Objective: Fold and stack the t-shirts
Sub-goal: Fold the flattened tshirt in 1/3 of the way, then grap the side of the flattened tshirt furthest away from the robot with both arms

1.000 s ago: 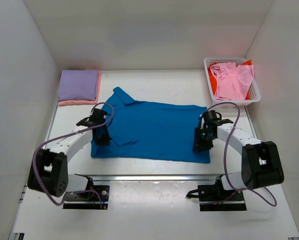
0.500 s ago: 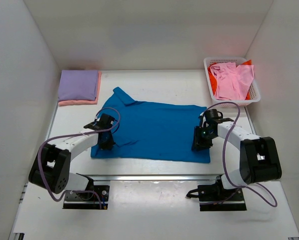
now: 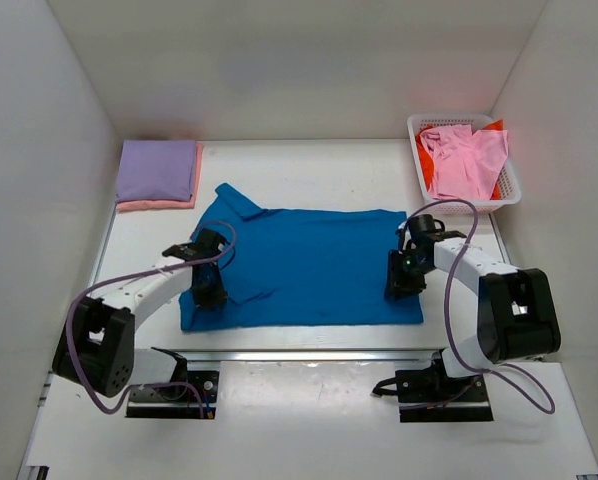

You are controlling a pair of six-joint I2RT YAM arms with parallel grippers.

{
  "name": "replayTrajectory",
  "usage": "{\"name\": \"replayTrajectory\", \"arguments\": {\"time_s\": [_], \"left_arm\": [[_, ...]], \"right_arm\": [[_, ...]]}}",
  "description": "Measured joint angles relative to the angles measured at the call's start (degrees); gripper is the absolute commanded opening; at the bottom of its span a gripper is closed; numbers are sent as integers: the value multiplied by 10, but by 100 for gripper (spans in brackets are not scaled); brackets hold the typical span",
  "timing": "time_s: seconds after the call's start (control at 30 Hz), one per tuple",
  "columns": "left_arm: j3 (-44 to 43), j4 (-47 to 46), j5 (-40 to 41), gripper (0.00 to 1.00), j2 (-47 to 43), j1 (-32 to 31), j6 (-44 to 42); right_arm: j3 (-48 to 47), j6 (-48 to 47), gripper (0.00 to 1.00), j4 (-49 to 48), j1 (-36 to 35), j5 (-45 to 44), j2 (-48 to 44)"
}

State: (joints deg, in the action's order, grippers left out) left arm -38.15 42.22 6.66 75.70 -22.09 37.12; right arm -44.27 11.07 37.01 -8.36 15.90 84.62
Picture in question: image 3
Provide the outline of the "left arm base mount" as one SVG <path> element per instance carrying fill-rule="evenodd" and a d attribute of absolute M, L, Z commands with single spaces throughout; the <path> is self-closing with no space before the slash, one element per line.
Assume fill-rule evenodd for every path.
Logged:
<path fill-rule="evenodd" d="M 135 356 L 125 414 L 135 419 L 212 420 L 220 363 L 152 348 Z"/>

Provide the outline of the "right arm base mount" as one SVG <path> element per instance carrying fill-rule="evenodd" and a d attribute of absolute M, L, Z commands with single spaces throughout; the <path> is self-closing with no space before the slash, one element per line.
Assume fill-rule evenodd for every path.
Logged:
<path fill-rule="evenodd" d="M 401 423 L 479 423 L 494 420 L 482 375 L 449 377 L 440 360 L 419 370 L 396 370 L 371 394 L 395 397 Z"/>

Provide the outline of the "blue polo t-shirt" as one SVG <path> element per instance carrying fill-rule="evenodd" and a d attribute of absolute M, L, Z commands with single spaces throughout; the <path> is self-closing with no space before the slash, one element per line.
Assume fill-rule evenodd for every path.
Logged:
<path fill-rule="evenodd" d="M 184 292 L 182 331 L 423 322 L 417 297 L 384 297 L 388 253 L 405 213 L 267 209 L 228 183 L 215 193 L 201 220 L 237 239 L 236 252 L 220 261 L 227 303 L 205 311 Z"/>

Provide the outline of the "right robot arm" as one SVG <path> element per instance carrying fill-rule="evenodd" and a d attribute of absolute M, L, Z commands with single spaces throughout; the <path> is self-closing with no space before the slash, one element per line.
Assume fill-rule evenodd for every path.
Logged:
<path fill-rule="evenodd" d="M 429 214 L 413 216 L 397 229 L 398 248 L 388 256 L 384 297 L 402 300 L 422 293 L 425 276 L 447 274 L 444 323 L 449 346 L 439 353 L 440 367 L 427 376 L 428 391 L 450 400 L 463 378 L 482 374 L 507 360 L 555 353 L 561 346 L 553 296 L 540 269 L 519 269 L 471 245 L 468 237 Z M 450 324 L 450 293 L 459 281 L 477 297 L 476 333 L 458 343 Z"/>

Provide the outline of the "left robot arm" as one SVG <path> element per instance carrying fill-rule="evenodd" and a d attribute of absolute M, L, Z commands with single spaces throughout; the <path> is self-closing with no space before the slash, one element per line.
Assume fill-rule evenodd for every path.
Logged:
<path fill-rule="evenodd" d="M 131 387 L 156 388 L 167 398 L 187 389 L 183 358 L 171 351 L 135 347 L 138 328 L 162 306 L 189 294 L 192 306 L 211 313 L 227 303 L 220 261 L 235 247 L 230 238 L 200 228 L 192 239 L 166 248 L 146 271 L 102 281 L 70 304 L 52 372 L 79 384 L 91 399 L 113 398 Z"/>

